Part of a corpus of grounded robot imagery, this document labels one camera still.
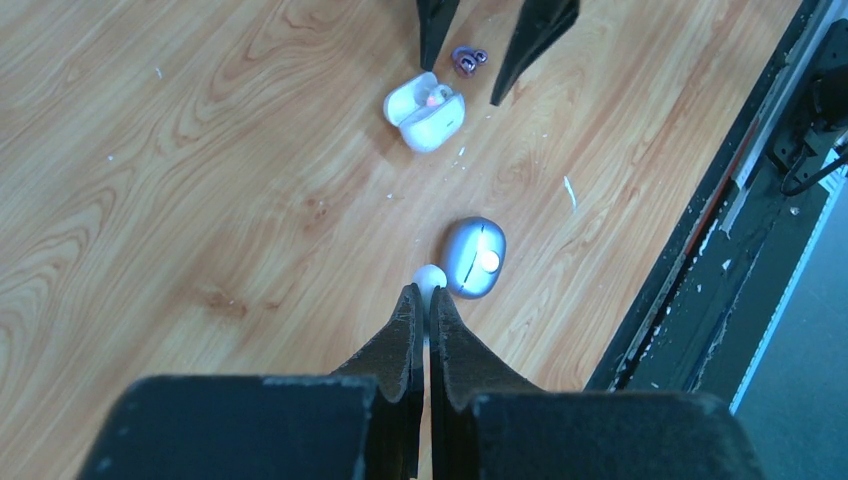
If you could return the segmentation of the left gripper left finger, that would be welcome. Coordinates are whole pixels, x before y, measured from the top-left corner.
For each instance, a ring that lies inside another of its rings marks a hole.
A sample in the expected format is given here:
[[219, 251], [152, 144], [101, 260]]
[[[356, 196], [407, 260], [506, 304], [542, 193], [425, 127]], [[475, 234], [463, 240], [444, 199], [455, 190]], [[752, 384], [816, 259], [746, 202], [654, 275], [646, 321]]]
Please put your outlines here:
[[405, 286], [386, 325], [325, 375], [157, 375], [110, 409], [82, 479], [413, 479], [424, 308]]

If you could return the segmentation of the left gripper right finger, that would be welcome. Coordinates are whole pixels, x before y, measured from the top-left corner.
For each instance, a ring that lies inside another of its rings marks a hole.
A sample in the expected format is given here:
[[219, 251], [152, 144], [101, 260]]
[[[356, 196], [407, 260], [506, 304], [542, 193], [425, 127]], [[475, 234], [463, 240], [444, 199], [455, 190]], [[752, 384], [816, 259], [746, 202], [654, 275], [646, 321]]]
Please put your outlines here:
[[430, 306], [437, 479], [760, 479], [727, 405], [674, 391], [551, 392], [463, 322], [448, 291]]

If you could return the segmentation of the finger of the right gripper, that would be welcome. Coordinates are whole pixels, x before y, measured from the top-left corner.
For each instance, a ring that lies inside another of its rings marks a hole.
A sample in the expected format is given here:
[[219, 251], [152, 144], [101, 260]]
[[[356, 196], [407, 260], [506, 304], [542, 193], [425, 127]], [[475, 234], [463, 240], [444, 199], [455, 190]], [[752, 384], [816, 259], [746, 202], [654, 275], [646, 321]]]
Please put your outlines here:
[[458, 0], [416, 0], [422, 70], [433, 70], [458, 5]]
[[577, 21], [579, 0], [526, 0], [493, 85], [490, 104], [499, 106], [521, 74]]

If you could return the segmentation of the white earbud charging case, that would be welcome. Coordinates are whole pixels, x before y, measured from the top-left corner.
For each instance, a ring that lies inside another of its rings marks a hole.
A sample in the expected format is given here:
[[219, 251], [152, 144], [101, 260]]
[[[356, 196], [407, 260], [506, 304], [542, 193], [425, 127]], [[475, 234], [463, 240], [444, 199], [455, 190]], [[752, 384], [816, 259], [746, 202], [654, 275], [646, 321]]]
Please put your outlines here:
[[385, 119], [417, 153], [429, 153], [441, 147], [458, 132], [466, 117], [464, 96], [450, 86], [454, 96], [439, 108], [420, 106], [417, 93], [422, 87], [437, 84], [443, 83], [434, 73], [424, 72], [392, 90], [383, 102]]

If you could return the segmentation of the white earbud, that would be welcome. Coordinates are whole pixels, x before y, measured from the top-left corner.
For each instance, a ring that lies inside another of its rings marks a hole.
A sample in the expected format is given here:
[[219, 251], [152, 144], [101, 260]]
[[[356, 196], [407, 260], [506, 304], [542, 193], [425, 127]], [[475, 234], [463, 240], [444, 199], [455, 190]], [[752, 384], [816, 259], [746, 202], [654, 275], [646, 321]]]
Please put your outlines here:
[[453, 90], [444, 84], [437, 84], [424, 88], [417, 93], [417, 100], [421, 107], [439, 108], [454, 96]]
[[420, 292], [424, 310], [428, 312], [434, 291], [437, 288], [444, 289], [447, 287], [447, 276], [437, 265], [427, 264], [413, 274], [412, 282]]

